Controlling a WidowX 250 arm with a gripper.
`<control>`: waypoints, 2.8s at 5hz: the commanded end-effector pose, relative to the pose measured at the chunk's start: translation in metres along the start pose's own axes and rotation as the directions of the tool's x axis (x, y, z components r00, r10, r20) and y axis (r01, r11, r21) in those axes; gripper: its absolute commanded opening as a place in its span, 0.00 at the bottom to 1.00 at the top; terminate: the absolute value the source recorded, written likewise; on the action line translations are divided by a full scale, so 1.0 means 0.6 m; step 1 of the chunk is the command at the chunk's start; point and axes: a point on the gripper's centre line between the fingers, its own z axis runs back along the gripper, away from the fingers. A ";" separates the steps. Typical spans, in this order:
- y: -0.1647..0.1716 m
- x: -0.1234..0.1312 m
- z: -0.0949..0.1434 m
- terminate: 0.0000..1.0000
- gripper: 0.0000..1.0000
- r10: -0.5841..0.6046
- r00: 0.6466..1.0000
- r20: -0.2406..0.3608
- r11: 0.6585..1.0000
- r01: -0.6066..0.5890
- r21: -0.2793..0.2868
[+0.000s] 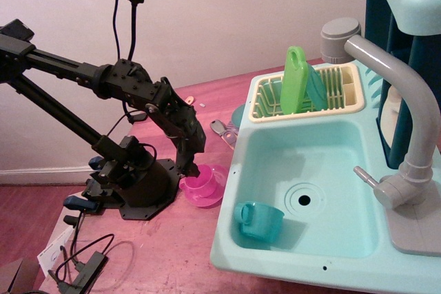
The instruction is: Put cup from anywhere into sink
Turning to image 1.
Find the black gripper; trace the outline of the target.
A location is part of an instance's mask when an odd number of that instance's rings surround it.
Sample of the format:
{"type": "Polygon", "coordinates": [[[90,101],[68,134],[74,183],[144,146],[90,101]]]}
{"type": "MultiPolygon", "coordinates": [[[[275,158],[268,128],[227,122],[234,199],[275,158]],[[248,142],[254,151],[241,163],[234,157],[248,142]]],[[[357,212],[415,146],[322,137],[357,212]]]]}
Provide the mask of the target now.
{"type": "Polygon", "coordinates": [[[176,166],[185,177],[199,177],[194,157],[205,150],[206,135],[196,118],[196,110],[176,92],[162,103],[147,103],[145,110],[176,148],[176,166]]]}

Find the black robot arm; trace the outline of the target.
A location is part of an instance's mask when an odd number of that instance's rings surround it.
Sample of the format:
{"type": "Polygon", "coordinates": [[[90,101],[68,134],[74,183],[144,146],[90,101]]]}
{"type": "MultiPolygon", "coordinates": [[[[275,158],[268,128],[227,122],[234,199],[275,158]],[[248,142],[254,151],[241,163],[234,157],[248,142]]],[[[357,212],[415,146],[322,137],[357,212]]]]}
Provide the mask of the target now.
{"type": "Polygon", "coordinates": [[[64,124],[104,159],[138,168],[133,153],[123,150],[108,135],[92,129],[23,73],[37,69],[59,79],[74,81],[101,99],[125,101],[130,107],[145,112],[173,142],[179,173],[199,176],[194,156],[204,151],[206,136],[194,107],[174,91],[167,78],[153,82],[142,65],[125,59],[102,66],[65,59],[37,49],[31,43],[33,36],[33,31],[18,19],[1,27],[2,83],[7,83],[64,124]]]}

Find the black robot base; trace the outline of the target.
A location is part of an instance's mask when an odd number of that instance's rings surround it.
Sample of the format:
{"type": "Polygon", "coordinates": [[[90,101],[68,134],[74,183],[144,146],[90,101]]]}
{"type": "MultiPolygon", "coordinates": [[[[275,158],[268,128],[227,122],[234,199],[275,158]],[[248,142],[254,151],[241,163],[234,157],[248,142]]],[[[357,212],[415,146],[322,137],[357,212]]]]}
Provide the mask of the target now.
{"type": "Polygon", "coordinates": [[[102,168],[82,196],[100,208],[117,209],[124,220],[150,220],[175,200],[181,175],[173,160],[159,160],[133,136],[120,144],[102,136],[92,149],[103,157],[102,168]]]}

